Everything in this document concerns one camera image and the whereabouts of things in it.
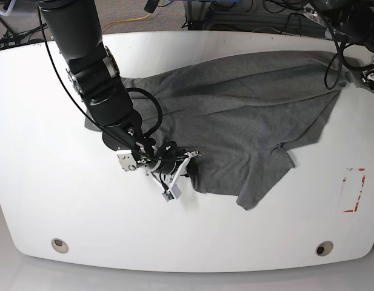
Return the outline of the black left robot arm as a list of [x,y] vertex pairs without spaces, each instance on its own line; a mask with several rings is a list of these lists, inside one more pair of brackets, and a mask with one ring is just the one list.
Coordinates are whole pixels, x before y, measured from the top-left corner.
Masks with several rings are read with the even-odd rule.
[[334,89],[344,68],[359,74],[364,87],[374,92],[374,62],[355,66],[349,63],[344,50],[361,45],[374,53],[374,10],[369,1],[304,1],[304,16],[323,26],[330,33],[336,53],[324,74],[326,89]]

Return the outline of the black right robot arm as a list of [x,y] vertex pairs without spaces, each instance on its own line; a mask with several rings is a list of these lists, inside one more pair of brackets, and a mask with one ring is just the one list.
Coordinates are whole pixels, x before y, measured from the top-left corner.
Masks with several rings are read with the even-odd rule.
[[[94,1],[36,1],[38,18],[46,23],[64,57],[70,80],[84,102],[84,115],[102,132],[104,144],[115,152],[127,150],[133,164],[127,170],[145,166],[159,176],[164,190],[168,177],[176,173],[191,178],[198,172],[193,155],[166,141],[160,147],[152,135],[160,128],[163,111],[148,91],[125,88],[110,50],[103,45],[101,25]],[[142,128],[142,116],[133,107],[131,93],[145,96],[157,112],[151,128]]]

